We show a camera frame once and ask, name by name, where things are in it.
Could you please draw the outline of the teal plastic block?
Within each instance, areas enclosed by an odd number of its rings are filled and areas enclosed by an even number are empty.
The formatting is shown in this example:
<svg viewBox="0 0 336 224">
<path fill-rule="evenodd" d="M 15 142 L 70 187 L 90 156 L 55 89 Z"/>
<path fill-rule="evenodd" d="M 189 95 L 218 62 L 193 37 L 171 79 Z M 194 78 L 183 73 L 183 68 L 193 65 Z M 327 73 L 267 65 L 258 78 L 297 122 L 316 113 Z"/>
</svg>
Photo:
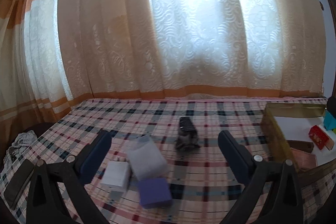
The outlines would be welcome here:
<svg viewBox="0 0 336 224">
<path fill-rule="evenodd" d="M 324 116 L 324 120 L 323 120 L 323 126 L 327 130 L 334 130 L 336 128 L 336 119 L 327 110 L 325 112 L 325 116 Z"/>
</svg>

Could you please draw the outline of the red toy brick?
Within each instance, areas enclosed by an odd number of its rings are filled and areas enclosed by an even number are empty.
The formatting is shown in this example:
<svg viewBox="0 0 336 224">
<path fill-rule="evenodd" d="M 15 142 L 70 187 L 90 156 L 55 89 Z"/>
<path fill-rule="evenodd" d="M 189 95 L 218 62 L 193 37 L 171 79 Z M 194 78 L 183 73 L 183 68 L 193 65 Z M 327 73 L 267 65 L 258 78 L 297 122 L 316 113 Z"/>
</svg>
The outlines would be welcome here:
<svg viewBox="0 0 336 224">
<path fill-rule="evenodd" d="M 309 130 L 309 137 L 319 150 L 327 148 L 329 151 L 331 151 L 334 147 L 334 141 L 318 125 L 311 127 Z"/>
</svg>

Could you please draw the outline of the white charger adapter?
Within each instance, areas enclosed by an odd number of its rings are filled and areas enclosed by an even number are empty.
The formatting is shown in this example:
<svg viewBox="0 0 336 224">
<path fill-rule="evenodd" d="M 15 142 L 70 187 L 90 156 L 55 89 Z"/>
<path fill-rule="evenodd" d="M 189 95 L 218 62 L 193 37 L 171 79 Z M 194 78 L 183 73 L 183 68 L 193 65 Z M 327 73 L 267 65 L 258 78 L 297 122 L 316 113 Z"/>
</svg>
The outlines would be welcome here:
<svg viewBox="0 0 336 224">
<path fill-rule="evenodd" d="M 112 191 L 125 192 L 129 184 L 130 173 L 130 165 L 125 159 L 110 161 L 101 179 L 101 185 Z"/>
</svg>

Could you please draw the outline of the copper metal card case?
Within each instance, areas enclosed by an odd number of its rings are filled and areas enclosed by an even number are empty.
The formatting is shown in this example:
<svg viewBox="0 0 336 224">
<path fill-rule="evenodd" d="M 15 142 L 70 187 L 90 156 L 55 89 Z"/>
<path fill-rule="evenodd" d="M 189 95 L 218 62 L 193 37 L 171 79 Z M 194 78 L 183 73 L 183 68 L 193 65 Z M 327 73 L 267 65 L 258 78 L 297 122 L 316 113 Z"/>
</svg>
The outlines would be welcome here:
<svg viewBox="0 0 336 224">
<path fill-rule="evenodd" d="M 314 154 L 301 151 L 299 149 L 290 149 L 298 165 L 299 170 L 307 171 L 317 167 L 317 159 Z"/>
</svg>

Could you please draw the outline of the translucent plastic box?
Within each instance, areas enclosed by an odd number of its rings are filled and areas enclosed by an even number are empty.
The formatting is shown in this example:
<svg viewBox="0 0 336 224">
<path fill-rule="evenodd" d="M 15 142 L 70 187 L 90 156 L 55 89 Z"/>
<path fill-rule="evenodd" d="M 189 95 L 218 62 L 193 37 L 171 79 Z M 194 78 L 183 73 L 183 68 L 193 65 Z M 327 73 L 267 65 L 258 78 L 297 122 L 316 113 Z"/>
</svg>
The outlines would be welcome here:
<svg viewBox="0 0 336 224">
<path fill-rule="evenodd" d="M 138 181 L 161 177 L 169 170 L 166 159 L 148 135 L 131 140 L 126 149 L 126 156 Z"/>
</svg>

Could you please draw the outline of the purple box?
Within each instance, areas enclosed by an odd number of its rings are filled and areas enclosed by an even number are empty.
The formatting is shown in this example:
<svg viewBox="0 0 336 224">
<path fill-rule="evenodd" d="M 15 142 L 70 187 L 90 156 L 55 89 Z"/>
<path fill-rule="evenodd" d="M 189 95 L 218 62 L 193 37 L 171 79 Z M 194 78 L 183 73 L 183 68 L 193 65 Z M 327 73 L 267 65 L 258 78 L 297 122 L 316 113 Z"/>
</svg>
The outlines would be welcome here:
<svg viewBox="0 0 336 224">
<path fill-rule="evenodd" d="M 169 184 L 163 177 L 139 181 L 137 188 L 139 203 L 144 209 L 169 207 L 173 203 Z"/>
</svg>

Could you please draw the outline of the black hair clip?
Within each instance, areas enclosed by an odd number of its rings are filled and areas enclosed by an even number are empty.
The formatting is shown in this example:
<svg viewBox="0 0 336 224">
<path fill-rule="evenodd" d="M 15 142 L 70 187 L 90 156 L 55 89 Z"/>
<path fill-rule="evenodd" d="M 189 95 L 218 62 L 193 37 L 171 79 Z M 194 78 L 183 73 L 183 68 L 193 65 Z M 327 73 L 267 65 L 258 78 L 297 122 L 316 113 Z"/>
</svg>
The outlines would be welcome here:
<svg viewBox="0 0 336 224">
<path fill-rule="evenodd" d="M 198 132 L 189 117 L 179 119 L 178 137 L 175 142 L 175 149 L 180 152 L 188 152 L 199 149 Z"/>
</svg>

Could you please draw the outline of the gold metal tray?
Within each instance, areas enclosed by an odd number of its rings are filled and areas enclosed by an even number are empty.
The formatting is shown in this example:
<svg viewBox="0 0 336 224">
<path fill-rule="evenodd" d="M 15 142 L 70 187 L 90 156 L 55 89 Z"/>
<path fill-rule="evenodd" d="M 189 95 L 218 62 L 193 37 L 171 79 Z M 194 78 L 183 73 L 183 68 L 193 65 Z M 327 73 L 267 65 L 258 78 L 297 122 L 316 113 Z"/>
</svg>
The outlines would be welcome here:
<svg viewBox="0 0 336 224">
<path fill-rule="evenodd" d="M 324 103 L 267 103 L 261 120 L 269 151 L 275 161 L 290 159 L 298 173 L 301 186 L 307 186 L 335 171 L 335 147 L 319 149 L 316 144 L 308 157 L 298 156 L 299 149 L 290 141 L 312 142 L 309 131 L 318 126 L 335 141 L 335 133 L 323 128 Z"/>
</svg>

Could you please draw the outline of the dark brown flat box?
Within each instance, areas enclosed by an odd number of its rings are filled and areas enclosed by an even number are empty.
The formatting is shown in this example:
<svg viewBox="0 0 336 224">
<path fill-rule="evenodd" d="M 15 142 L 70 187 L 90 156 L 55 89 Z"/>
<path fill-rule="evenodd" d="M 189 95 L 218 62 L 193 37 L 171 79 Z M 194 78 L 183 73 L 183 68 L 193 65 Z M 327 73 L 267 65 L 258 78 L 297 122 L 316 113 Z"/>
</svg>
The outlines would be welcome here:
<svg viewBox="0 0 336 224">
<path fill-rule="evenodd" d="M 310 141 L 300 141 L 300 140 L 287 140 L 290 148 L 304 151 L 306 153 L 312 153 L 314 149 L 314 143 Z"/>
</svg>

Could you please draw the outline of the grey patterned cloth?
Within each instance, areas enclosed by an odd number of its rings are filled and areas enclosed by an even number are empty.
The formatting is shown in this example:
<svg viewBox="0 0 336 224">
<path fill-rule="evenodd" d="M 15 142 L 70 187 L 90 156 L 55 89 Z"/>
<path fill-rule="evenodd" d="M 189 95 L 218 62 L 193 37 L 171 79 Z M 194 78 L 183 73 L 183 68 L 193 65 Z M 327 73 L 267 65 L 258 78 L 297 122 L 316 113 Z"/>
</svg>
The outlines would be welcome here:
<svg viewBox="0 0 336 224">
<path fill-rule="evenodd" d="M 37 135 L 33 130 L 18 134 L 13 143 L 7 149 L 3 163 L 5 166 L 12 165 L 24 151 L 29 148 L 36 140 Z"/>
</svg>

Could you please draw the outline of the black smartphone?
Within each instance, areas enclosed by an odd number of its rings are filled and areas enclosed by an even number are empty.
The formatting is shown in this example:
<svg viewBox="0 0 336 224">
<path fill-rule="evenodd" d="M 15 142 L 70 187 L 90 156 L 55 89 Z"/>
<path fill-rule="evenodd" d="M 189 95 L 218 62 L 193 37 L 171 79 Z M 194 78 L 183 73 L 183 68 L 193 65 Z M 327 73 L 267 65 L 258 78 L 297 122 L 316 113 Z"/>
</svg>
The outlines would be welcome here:
<svg viewBox="0 0 336 224">
<path fill-rule="evenodd" d="M 23 191 L 30 182 L 34 168 L 35 165 L 28 159 L 25 159 L 6 187 L 4 198 L 11 210 L 15 209 Z"/>
</svg>

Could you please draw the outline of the plaid tablecloth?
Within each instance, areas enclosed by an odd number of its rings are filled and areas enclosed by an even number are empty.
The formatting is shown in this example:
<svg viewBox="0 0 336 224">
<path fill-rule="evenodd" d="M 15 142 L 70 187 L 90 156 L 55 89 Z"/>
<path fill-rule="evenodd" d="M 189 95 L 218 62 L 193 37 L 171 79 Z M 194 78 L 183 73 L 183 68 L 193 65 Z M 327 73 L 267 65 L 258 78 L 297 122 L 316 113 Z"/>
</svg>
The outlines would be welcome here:
<svg viewBox="0 0 336 224">
<path fill-rule="evenodd" d="M 326 99 L 82 102 L 1 173 L 19 223 L 335 222 Z"/>
</svg>

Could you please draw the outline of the cream orange patterned curtain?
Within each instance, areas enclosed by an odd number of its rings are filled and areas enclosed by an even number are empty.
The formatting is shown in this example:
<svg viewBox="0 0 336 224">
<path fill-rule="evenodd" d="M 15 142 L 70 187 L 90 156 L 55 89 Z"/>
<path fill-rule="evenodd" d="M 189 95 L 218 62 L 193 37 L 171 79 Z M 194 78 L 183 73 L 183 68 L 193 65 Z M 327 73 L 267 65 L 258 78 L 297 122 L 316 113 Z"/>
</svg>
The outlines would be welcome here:
<svg viewBox="0 0 336 224">
<path fill-rule="evenodd" d="M 1 129 L 89 98 L 315 97 L 319 0 L 1 0 Z"/>
</svg>

